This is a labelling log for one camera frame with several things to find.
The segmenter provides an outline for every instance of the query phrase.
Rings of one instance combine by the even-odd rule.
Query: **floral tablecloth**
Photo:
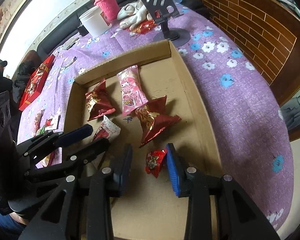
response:
[[[208,110],[224,173],[231,174],[278,229],[290,210],[293,158],[280,108],[263,77],[237,46],[212,22],[177,4],[182,15],[169,26],[184,28],[191,40],[178,48]],[[80,37],[69,50],[58,48],[41,95],[22,114],[18,143],[31,137],[34,118],[45,108],[41,126],[60,114],[64,127],[74,77],[127,50],[151,43],[160,26],[145,35],[112,28],[92,38]],[[74,57],[77,60],[62,68]],[[54,163],[61,161],[56,156]]]

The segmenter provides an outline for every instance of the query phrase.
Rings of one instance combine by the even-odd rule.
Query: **white candy wrapper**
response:
[[[110,121],[108,117],[103,116],[103,121],[96,131],[93,140],[98,138],[107,138],[109,142],[112,142],[120,134],[121,128],[116,126]]]

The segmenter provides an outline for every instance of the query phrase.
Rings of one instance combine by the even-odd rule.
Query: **black sofa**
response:
[[[120,7],[134,2],[136,0],[116,0]],[[59,24],[47,37],[40,42],[37,47],[37,53],[39,54],[42,61],[44,61],[51,53],[60,45],[65,43],[69,38],[75,35],[80,26],[81,22],[79,17],[94,6],[94,0],[90,0],[70,16],[68,16],[61,24]],[[198,0],[183,0],[182,5],[198,12],[199,14],[209,17],[207,8],[203,5],[201,1]]]

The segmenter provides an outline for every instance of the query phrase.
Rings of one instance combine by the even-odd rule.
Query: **black phone holder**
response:
[[[190,40],[190,33],[185,29],[169,28],[168,20],[170,17],[181,16],[173,0],[141,0],[146,6],[151,17],[157,25],[161,25],[161,32],[158,33],[153,41],[172,41],[175,47],[180,47]]]

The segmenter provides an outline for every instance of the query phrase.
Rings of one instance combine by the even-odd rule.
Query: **small red candy packet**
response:
[[[138,66],[134,65],[117,74],[122,92],[122,115],[130,114],[148,102],[140,85]]]
[[[120,131],[121,128],[116,126],[104,115],[103,121],[93,137],[93,141],[103,137],[107,138],[109,142],[112,142],[120,134]]]
[[[91,92],[86,93],[86,105],[90,113],[88,121],[115,112],[108,99],[106,80],[103,79]]]
[[[149,101],[136,109],[143,130],[140,147],[158,136],[164,129],[181,121],[178,115],[170,116],[166,112],[167,96]]]
[[[163,159],[167,154],[167,149],[156,150],[147,154],[146,156],[146,173],[153,174],[156,178],[159,176],[163,165]]]

